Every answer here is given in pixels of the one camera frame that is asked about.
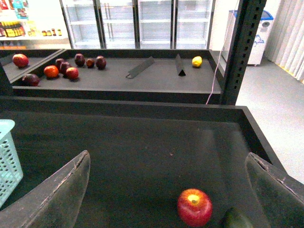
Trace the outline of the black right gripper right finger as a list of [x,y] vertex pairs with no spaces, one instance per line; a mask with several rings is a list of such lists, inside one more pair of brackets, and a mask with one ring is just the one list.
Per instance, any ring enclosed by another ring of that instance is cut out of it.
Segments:
[[304,185],[252,152],[245,159],[245,168],[270,227],[302,228]]

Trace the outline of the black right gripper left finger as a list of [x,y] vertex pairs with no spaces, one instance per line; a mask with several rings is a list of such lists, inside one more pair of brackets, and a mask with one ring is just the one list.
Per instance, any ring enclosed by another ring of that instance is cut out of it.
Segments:
[[0,213],[2,228],[72,228],[90,174],[90,154],[83,151]]

